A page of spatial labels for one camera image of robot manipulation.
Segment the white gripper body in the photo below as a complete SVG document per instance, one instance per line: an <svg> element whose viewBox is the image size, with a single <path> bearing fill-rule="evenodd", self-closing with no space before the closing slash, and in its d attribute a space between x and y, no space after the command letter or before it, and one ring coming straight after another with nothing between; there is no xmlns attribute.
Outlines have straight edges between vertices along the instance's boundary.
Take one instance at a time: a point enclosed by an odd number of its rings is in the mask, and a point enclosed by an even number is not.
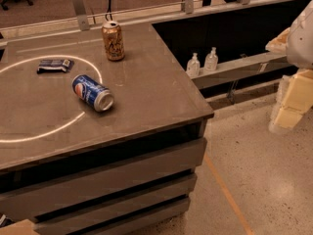
<svg viewBox="0 0 313 235"><path fill-rule="evenodd" d="M286 53L290 64L313 69L313 0L291 24Z"/></svg>

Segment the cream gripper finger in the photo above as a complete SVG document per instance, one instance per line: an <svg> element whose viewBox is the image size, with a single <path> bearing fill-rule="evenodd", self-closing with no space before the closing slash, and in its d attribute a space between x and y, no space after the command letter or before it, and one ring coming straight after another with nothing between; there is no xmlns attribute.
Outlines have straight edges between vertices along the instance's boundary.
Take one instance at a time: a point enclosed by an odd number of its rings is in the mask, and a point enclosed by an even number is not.
<svg viewBox="0 0 313 235"><path fill-rule="evenodd" d="M293 130L312 107L313 70L300 69L292 76L284 75L279 83L269 130L279 134Z"/></svg>
<svg viewBox="0 0 313 235"><path fill-rule="evenodd" d="M287 49L287 41L290 33L290 29L286 28L283 30L278 36L270 40L265 49L269 52L277 53L277 54L285 54Z"/></svg>

